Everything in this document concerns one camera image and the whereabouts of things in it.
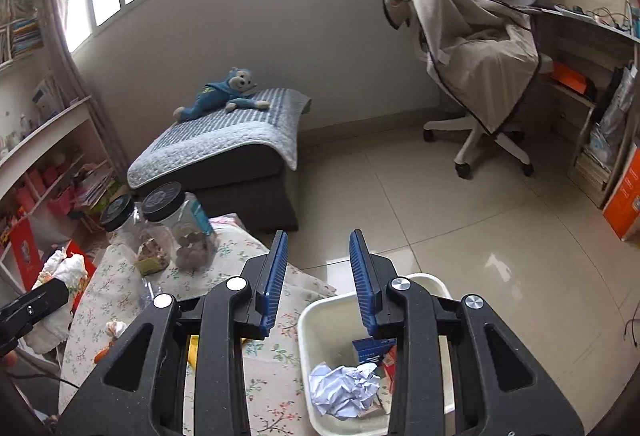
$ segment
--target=tablecloth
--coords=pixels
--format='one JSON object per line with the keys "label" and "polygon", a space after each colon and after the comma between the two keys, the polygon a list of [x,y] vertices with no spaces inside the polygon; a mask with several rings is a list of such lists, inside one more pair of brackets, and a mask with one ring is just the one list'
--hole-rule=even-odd
{"label": "tablecloth", "polygon": [[[162,291],[177,299],[206,294],[217,283],[239,275],[247,259],[267,253],[260,241],[228,218],[211,220],[218,235],[218,251],[212,265],[202,271],[184,272],[173,263],[150,276]],[[94,356],[111,338],[108,321],[130,323],[141,311],[140,274],[130,262],[128,248],[111,245],[91,279],[71,325],[62,365],[62,378],[80,386],[94,369]],[[267,340],[248,340],[242,346],[244,381],[252,434],[315,435],[306,412],[298,333],[303,309],[330,297],[335,289],[287,265],[276,325]],[[184,433],[193,434],[194,371],[188,366],[184,400]],[[60,413],[76,390],[60,386]]]}

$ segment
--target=blue stuffed monkey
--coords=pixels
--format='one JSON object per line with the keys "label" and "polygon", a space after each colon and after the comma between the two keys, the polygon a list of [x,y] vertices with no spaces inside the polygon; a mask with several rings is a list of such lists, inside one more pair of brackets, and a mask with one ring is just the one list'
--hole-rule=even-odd
{"label": "blue stuffed monkey", "polygon": [[271,104],[268,101],[255,101],[242,96],[255,86],[249,70],[233,68],[225,81],[205,84],[191,108],[176,109],[174,119],[177,122],[193,121],[223,106],[227,113],[236,108],[269,109]]}

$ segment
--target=chair base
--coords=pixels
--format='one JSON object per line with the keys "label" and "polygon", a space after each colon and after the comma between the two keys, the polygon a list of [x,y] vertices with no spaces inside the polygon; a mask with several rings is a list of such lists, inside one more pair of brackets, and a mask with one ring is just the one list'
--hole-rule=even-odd
{"label": "chair base", "polygon": [[[434,142],[435,136],[433,131],[465,131],[470,129],[469,136],[466,137],[465,143],[462,149],[458,152],[454,162],[456,164],[456,172],[460,178],[469,179],[471,177],[471,167],[466,162],[466,154],[472,149],[482,138],[482,135],[486,134],[480,123],[471,115],[462,117],[459,119],[450,119],[448,121],[431,121],[424,125],[423,138],[425,142]],[[517,126],[506,127],[505,130],[515,138],[516,142],[520,143],[524,138],[523,132]],[[534,169],[531,165],[529,155],[524,150],[520,149],[516,142],[511,140],[504,132],[498,134],[495,137],[495,143],[497,143],[502,149],[515,156],[522,165],[522,172],[525,176],[533,175]]]}

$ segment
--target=jar label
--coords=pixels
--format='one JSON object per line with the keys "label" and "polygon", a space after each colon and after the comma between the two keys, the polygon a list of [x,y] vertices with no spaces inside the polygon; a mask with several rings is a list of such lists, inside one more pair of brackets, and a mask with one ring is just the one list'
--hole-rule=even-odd
{"label": "jar label", "polygon": [[207,215],[202,209],[199,201],[194,201],[193,204],[191,204],[191,214],[193,214],[198,226],[204,233],[210,234],[213,232],[213,228],[211,228],[209,223],[209,218],[207,218]]}

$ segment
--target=yellow object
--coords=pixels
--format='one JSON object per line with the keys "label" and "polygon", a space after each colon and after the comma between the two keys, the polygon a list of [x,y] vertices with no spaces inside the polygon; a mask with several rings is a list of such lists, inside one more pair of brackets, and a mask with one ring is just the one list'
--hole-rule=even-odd
{"label": "yellow object", "polygon": [[[187,362],[190,364],[191,368],[193,368],[194,370],[196,368],[196,363],[198,361],[198,341],[199,340],[200,340],[200,337],[197,335],[192,335],[191,337],[189,337],[189,351],[187,353]],[[247,339],[242,339],[240,343],[244,344],[245,340]]]}

